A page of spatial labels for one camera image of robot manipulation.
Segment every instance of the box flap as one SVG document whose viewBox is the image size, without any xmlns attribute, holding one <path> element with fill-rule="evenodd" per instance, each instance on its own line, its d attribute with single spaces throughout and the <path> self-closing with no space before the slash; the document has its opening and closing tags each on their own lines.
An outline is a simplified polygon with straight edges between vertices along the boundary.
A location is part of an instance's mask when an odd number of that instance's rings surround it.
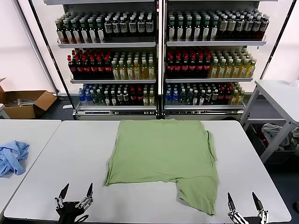
<svg viewBox="0 0 299 224">
<path fill-rule="evenodd" d="M 57 97 L 52 93 L 44 91 L 44 93 L 36 100 L 34 105 L 46 111 L 56 99 Z"/>
</svg>

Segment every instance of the metal pole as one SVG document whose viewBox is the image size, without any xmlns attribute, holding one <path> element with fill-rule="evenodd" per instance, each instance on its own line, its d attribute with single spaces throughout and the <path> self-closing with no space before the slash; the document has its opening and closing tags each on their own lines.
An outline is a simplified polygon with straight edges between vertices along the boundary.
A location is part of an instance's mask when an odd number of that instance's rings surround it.
<svg viewBox="0 0 299 224">
<path fill-rule="evenodd" d="M 44 73 L 45 73 L 45 75 L 46 75 L 46 77 L 47 77 L 47 79 L 48 79 L 48 81 L 49 81 L 52 89 L 54 90 L 54 92 L 56 94 L 58 94 L 59 91 L 58 91 L 58 89 L 56 88 L 56 86 L 55 86 L 55 84 L 53 82 L 53 79 L 52 79 L 52 77 L 51 77 L 51 75 L 49 73 L 49 70 L 48 70 L 48 68 L 47 68 L 47 66 L 45 64 L 45 61 L 43 60 L 43 57 L 41 55 L 41 52 L 38 49 L 36 41 L 35 41 L 32 33 L 31 33 L 31 30 L 29 28 L 29 25 L 27 23 L 27 20 L 26 20 L 26 18 L 24 16 L 24 13 L 23 13 L 23 11 L 22 11 L 22 9 L 20 7 L 20 4 L 19 4 L 18 0 L 11 0 L 11 2 L 13 4 L 13 6 L 14 6 L 15 11 L 18 14 L 18 17 L 19 17 L 19 19 L 21 21 L 21 24 L 22 24 L 22 26 L 23 26 L 23 28 L 25 30 L 25 33 L 26 33 L 26 35 L 27 35 L 27 37 L 28 37 L 28 39 L 29 39 L 29 41 L 31 43 L 31 46 L 32 46 L 32 48 L 33 48 L 33 50 L 34 50 L 34 52 L 35 52 L 35 54 L 37 56 L 37 59 L 38 59 L 39 63 L 41 64 L 41 67 L 42 67 L 42 69 L 43 69 L 43 71 L 44 71 Z"/>
</svg>

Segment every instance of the bottle row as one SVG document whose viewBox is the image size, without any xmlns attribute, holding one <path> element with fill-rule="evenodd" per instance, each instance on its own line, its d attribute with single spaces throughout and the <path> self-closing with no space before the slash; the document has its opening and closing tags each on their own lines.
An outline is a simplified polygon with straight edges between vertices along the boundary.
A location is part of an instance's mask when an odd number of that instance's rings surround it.
<svg viewBox="0 0 299 224">
<path fill-rule="evenodd" d="M 167 84 L 165 105 L 241 105 L 244 93 L 239 83 Z"/>
<path fill-rule="evenodd" d="M 169 41 L 225 41 L 263 39 L 269 16 L 258 9 L 168 13 Z"/>
<path fill-rule="evenodd" d="M 246 48 L 223 51 L 170 49 L 167 78 L 251 78 L 256 59 Z"/>
<path fill-rule="evenodd" d="M 75 80 L 155 79 L 153 52 L 111 52 L 98 49 L 72 50 L 68 66 Z"/>
<path fill-rule="evenodd" d="M 55 20 L 61 43 L 104 43 L 113 37 L 154 36 L 153 13 L 69 13 Z"/>
<path fill-rule="evenodd" d="M 81 106 L 155 106 L 154 84 L 84 84 L 78 94 Z"/>
</svg>

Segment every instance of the white table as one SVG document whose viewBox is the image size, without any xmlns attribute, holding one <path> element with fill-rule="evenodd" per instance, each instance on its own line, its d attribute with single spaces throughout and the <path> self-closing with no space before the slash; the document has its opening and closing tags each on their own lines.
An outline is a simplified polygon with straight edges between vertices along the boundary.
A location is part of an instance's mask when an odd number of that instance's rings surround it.
<svg viewBox="0 0 299 224">
<path fill-rule="evenodd" d="M 0 145 L 13 140 L 30 144 L 27 159 L 21 161 L 21 165 L 26 171 L 21 175 L 15 175 L 11 172 L 0 177 L 0 220 L 3 217 L 5 207 L 60 123 L 60 120 L 0 119 Z"/>
<path fill-rule="evenodd" d="M 247 130 L 250 123 L 271 123 L 277 120 L 248 118 L 248 114 L 259 93 L 270 102 L 285 120 L 285 125 L 261 155 L 261 160 L 266 162 L 289 132 L 299 126 L 299 87 L 290 86 L 288 82 L 281 80 L 256 80 L 255 83 L 256 87 L 241 116 L 240 123 L 242 126 L 244 125 L 244 130 Z"/>
<path fill-rule="evenodd" d="M 231 223 L 230 192 L 244 216 L 256 216 L 251 192 L 270 211 L 271 222 L 291 215 L 240 124 L 203 121 L 214 135 L 219 187 L 216 215 L 183 205 L 175 183 L 149 182 L 103 186 L 119 121 L 64 121 L 52 136 L 5 210 L 17 219 L 58 220 L 54 197 L 70 183 L 67 201 L 81 200 L 93 182 L 94 202 L 87 222 L 200 224 Z"/>
</svg>

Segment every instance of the metal shelf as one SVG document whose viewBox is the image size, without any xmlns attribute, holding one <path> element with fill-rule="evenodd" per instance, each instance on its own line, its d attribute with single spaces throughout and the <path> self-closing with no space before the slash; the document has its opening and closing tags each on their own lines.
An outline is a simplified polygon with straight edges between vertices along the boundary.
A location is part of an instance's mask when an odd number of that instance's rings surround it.
<svg viewBox="0 0 299 224">
<path fill-rule="evenodd" d="M 139 79 L 139 80 L 74 80 L 71 79 L 73 84 L 129 84 L 129 83 L 156 83 L 155 79 Z"/>
<path fill-rule="evenodd" d="M 263 46 L 266 41 L 168 41 L 168 47 L 184 46 Z"/>
<path fill-rule="evenodd" d="M 156 106 L 78 106 L 81 111 L 154 111 Z"/>
<path fill-rule="evenodd" d="M 153 48 L 156 42 L 128 43 L 58 43 L 59 48 Z"/>
<path fill-rule="evenodd" d="M 43 0 L 48 6 L 91 3 L 154 2 L 154 0 Z"/>
<path fill-rule="evenodd" d="M 166 83 L 230 83 L 250 82 L 252 78 L 179 78 L 166 79 Z"/>
<path fill-rule="evenodd" d="M 243 110 L 244 105 L 200 105 L 200 106 L 190 106 L 190 105 L 166 105 L 165 110 L 172 111 L 192 111 L 192 110 Z"/>
</svg>

